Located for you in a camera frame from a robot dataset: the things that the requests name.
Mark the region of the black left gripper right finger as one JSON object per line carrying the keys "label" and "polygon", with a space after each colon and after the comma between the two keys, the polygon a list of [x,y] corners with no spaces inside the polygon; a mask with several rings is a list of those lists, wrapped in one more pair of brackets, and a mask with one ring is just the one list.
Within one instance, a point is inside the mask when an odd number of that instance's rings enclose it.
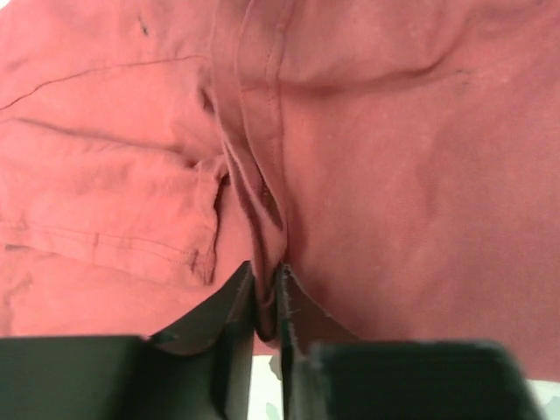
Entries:
{"label": "black left gripper right finger", "polygon": [[365,341],[276,272],[287,419],[542,419],[516,361],[487,340]]}

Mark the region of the pink t shirt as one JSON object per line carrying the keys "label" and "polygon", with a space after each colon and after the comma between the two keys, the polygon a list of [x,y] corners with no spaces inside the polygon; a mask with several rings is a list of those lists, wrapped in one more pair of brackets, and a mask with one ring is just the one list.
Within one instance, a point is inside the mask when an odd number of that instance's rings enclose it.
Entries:
{"label": "pink t shirt", "polygon": [[11,1],[1,334],[148,335],[244,261],[559,378],[556,1]]}

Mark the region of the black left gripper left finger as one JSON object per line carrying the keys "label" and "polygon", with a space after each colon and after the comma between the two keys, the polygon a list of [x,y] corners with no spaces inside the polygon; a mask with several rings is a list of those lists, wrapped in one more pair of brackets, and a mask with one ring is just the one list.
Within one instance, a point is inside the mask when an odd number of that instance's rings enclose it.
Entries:
{"label": "black left gripper left finger", "polygon": [[2,418],[246,418],[253,291],[245,262],[210,298],[148,339],[3,339]]}

